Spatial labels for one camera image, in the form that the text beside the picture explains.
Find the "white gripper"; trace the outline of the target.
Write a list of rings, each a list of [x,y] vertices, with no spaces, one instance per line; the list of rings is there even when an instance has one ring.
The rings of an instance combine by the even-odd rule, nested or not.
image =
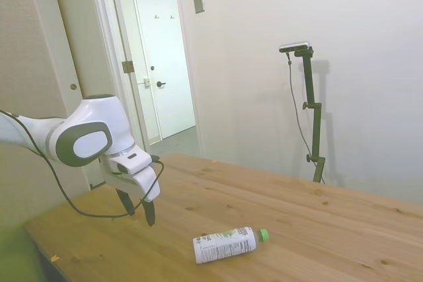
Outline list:
[[[101,162],[106,169],[104,179],[110,186],[116,188],[116,193],[128,215],[135,214],[135,207],[129,195],[142,199],[147,224],[155,224],[155,206],[153,200],[160,194],[160,187],[156,180],[156,173],[150,166],[152,159],[149,155],[122,155],[119,157],[101,156]]]

